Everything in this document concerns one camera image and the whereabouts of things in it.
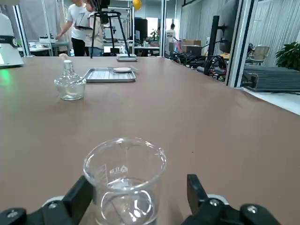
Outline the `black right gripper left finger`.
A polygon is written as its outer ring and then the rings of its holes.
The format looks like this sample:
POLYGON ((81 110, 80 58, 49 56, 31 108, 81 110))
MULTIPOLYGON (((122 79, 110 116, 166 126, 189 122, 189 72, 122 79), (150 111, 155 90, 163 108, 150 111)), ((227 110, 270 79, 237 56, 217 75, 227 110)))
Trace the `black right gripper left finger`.
POLYGON ((81 176, 61 200, 51 200, 27 213, 24 208, 9 208, 0 213, 2 225, 78 225, 93 198, 93 186, 81 176))

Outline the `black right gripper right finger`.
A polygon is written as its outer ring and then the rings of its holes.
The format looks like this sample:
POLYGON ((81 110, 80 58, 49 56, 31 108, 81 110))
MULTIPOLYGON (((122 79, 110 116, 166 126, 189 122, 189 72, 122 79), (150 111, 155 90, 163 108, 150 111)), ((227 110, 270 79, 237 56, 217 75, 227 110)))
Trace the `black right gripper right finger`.
POLYGON ((208 195, 197 175, 187 175, 187 200, 192 214, 183 225, 278 225, 279 221, 265 207, 243 204, 239 210, 219 195, 208 195))

